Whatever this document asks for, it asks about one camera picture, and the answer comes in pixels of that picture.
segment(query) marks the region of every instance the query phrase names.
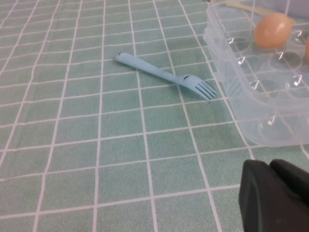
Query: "blue plastic fork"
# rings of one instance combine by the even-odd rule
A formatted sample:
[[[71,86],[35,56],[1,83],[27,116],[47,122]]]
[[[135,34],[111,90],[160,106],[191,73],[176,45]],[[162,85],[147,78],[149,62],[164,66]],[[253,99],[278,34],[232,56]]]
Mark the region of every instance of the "blue plastic fork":
[[[205,98],[206,100],[213,99],[218,93],[214,91],[207,83],[205,83],[202,79],[198,78],[194,75],[179,75],[175,76],[170,74],[166,71],[163,71],[152,64],[147,63],[146,61],[139,59],[133,55],[128,53],[119,53],[116,56],[116,60],[126,64],[128,66],[134,67],[136,69],[145,71],[152,75],[161,77],[168,81],[174,82],[181,86],[187,87],[188,89],[194,91],[201,97]]]

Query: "green tile pattern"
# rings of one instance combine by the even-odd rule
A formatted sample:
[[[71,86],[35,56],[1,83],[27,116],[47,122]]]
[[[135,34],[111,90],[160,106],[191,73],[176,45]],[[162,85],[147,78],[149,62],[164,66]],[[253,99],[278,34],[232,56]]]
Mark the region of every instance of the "green tile pattern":
[[[245,160],[309,171],[308,145],[246,147],[212,76],[207,7],[0,2],[1,232],[240,232]],[[116,62],[119,52],[196,75],[219,94],[206,102]]]

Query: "egg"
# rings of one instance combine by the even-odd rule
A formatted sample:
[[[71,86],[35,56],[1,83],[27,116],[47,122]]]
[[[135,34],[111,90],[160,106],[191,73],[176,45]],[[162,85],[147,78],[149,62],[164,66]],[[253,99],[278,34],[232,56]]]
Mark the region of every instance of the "egg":
[[[291,31],[291,20],[285,14],[272,13],[258,23],[254,40],[261,48],[272,49],[284,45]]]
[[[305,51],[306,51],[306,58],[307,58],[307,61],[309,62],[309,36],[308,36],[308,38],[307,38]]]

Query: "table surface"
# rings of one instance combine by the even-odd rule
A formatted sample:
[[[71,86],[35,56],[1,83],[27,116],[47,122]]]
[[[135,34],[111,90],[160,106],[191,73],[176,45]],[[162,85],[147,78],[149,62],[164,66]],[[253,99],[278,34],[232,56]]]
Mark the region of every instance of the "table surface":
[[[203,0],[2,0],[0,231],[242,231],[247,159],[309,171],[309,146],[247,141],[202,39]],[[113,60],[194,74],[193,92]]]

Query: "clear plastic egg container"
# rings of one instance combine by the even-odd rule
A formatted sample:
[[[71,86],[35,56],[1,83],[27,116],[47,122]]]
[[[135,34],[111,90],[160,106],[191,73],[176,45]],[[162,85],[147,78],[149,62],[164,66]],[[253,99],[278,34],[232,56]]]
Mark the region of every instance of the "clear plastic egg container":
[[[226,3],[252,7],[259,14]],[[307,8],[299,11],[305,16],[298,16],[297,4]],[[284,46],[265,50],[254,43],[254,29],[265,17],[264,9],[287,13],[295,20]],[[207,16],[203,38],[216,67],[215,78],[222,83],[244,135],[266,146],[309,143],[309,61],[305,58],[309,1],[212,0]]]

